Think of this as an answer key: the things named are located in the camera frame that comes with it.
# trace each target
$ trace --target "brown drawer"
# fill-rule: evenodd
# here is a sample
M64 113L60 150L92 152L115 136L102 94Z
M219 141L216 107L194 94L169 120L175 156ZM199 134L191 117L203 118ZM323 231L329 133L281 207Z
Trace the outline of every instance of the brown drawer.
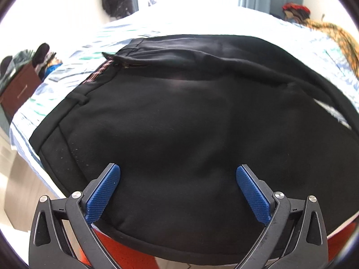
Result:
M11 120L16 111L32 96L41 80L32 64L25 65L15 78L9 83L0 97L4 112Z

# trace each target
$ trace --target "black trousers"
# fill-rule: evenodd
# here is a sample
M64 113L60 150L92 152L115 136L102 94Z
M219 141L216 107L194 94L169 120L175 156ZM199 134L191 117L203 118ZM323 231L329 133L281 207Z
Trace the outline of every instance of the black trousers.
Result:
M121 167L96 223L116 241L173 261L239 262L263 229L236 184L244 163L273 191L315 195L328 234L359 210L359 116L281 48L175 35L134 39L106 56L114 62L71 92L30 143L65 195L109 162Z

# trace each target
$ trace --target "drawer handle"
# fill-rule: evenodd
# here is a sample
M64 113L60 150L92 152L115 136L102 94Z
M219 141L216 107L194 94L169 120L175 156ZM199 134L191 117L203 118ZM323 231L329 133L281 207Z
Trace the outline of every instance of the drawer handle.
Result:
M18 99L20 98L20 96L25 92L27 88L27 84L25 85L24 89L20 92L20 94L18 95Z

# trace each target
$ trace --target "bed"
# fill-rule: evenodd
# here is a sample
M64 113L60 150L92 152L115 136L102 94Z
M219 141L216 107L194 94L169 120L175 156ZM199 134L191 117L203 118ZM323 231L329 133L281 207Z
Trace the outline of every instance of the bed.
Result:
M102 52L116 53L134 38L173 34L229 34L264 39L335 84L359 112L359 81L338 45L325 34L242 7L215 11L173 8L158 3L104 25L91 42L64 60L15 114L10 125L11 146L55 195L64 197L29 144L35 128L70 91L105 62ZM334 108L321 105L350 128Z

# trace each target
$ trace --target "textured blue pad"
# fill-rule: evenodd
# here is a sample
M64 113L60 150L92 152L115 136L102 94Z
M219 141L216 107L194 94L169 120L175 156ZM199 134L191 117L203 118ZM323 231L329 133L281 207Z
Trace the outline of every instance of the textured blue pad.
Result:
M269 203L242 166L237 168L236 180L256 219L267 225L271 219Z
M92 224L100 219L105 207L110 200L117 184L120 181L120 167L114 165L104 177L100 185L92 194L87 202L85 219L88 224Z

